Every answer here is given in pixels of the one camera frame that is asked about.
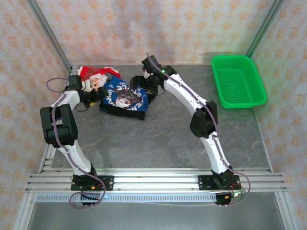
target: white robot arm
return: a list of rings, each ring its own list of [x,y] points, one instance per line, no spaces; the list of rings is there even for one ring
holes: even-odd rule
[[[58,107],[61,107],[62,105],[65,105],[65,104],[69,104],[70,109],[73,110],[76,107],[76,105],[80,103],[80,97],[79,97],[78,91],[75,91],[75,90],[65,91],[64,94],[62,94],[60,98],[55,103],[53,103],[50,107],[53,107],[57,103],[58,103],[57,105]],[[71,158],[73,162],[75,162],[78,165],[78,168],[81,168],[82,170],[89,173],[91,171],[91,163],[83,154],[82,149],[79,146],[78,140],[75,140],[73,145],[68,144],[64,146],[71,153]],[[72,164],[64,148],[59,147],[58,150],[64,154],[68,162],[71,164],[74,175],[80,176],[84,174],[77,167],[75,167],[74,164]]]
[[[183,104],[184,106],[189,110],[191,115],[193,115],[196,111],[196,109],[201,109],[203,106],[200,104],[202,102],[203,104],[207,104],[207,101],[203,98],[201,98],[199,95],[197,95],[182,79],[178,74],[171,75],[172,79],[168,79],[164,81],[164,88],[165,90],[171,92],[173,95],[175,95]],[[184,85],[186,88],[189,88],[190,91],[194,93],[194,95],[198,98],[196,100],[194,97],[190,95],[190,93],[182,87]],[[221,144],[219,139],[216,137],[217,133],[216,131],[212,132],[208,138],[200,137],[200,140],[205,146],[205,149],[207,151],[207,154],[210,159],[211,163],[211,169],[217,174],[224,173],[227,170],[227,166],[223,163],[222,159],[226,162],[226,164],[229,166],[229,163],[223,153]],[[222,158],[220,157],[219,151],[216,147],[216,144],[214,142],[214,139],[217,141],[219,145],[219,149],[221,150]]]

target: black bracket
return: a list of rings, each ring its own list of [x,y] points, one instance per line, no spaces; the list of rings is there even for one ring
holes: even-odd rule
[[[177,71],[174,70],[174,68],[171,66],[165,66],[163,68],[162,65],[159,64],[154,55],[151,55],[150,58],[160,70],[157,69],[155,66],[153,66],[148,58],[142,61],[143,70],[146,70],[146,72],[150,74],[150,76],[147,79],[145,79],[147,81],[148,88],[152,89],[160,85],[161,88],[164,89],[164,81],[167,80],[167,76],[165,74],[170,76],[172,74],[177,74]]]
[[[99,87],[98,91],[91,90],[90,92],[85,92],[82,90],[82,79],[79,75],[69,76],[68,80],[69,85],[65,87],[63,92],[70,90],[77,91],[80,97],[80,102],[84,104],[85,108],[89,108],[92,103],[96,103],[108,95],[104,87]]]
[[[97,176],[106,186],[106,191],[113,191],[114,186],[114,176]],[[71,183],[71,190],[72,191],[102,191],[104,188],[103,186],[93,185],[88,187],[86,190],[83,190],[83,187],[78,184]]]
[[[241,182],[238,175],[233,175],[228,183],[223,186],[218,185],[214,179],[213,175],[200,175],[198,176],[198,185],[200,190],[240,190]]]
[[[52,107],[44,107],[40,110],[44,138],[47,144],[59,148],[57,144],[51,118]],[[62,124],[57,125],[58,136],[62,145],[73,145],[78,138],[78,129],[73,118],[69,104],[63,104],[55,109],[56,120],[62,119]]]
[[[90,175],[98,177],[106,186],[106,191],[112,191],[114,186],[114,176],[97,176],[96,169],[91,164]],[[71,179],[71,190],[72,191],[101,191],[103,186],[99,184],[99,181],[90,177],[86,174],[78,176],[73,175]]]
[[[216,103],[214,101],[210,101],[206,104],[206,106],[212,113],[216,123],[218,123]],[[215,131],[214,123],[208,111],[204,107],[201,109],[196,109],[190,123],[190,129],[198,138],[209,138],[209,135]]]

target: red cloth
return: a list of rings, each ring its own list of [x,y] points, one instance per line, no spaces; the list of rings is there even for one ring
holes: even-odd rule
[[[120,78],[120,74],[116,73],[113,69],[111,68],[95,68],[95,67],[89,67],[89,66],[83,66],[80,76],[82,77],[83,81],[88,80],[91,76],[100,73],[102,75],[106,73],[113,74],[114,76]]]

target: floral wallpaper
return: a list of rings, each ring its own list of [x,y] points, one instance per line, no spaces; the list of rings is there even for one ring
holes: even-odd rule
[[[71,65],[246,54],[274,0],[38,0]]]
[[[274,170],[285,172],[297,219],[307,229],[307,5],[283,3],[253,59],[268,101],[255,108]]]
[[[0,229],[10,230],[45,147],[39,109],[57,98],[45,82],[67,72],[25,0],[0,1],[0,14]]]

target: gray surface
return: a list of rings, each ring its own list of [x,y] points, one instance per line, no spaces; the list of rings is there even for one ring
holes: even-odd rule
[[[240,205],[183,207],[104,203],[76,210],[67,203],[35,204],[29,230],[282,230],[274,193],[250,194]]]
[[[220,106],[211,66],[174,68],[196,93],[217,103],[220,141],[231,165],[268,167],[253,110]],[[127,82],[143,74],[141,66],[115,69]],[[210,168],[203,144],[189,129],[191,115],[171,93],[150,104],[144,121],[108,115],[98,106],[85,113],[74,111],[79,144],[96,168]],[[70,166],[57,152],[53,167]]]

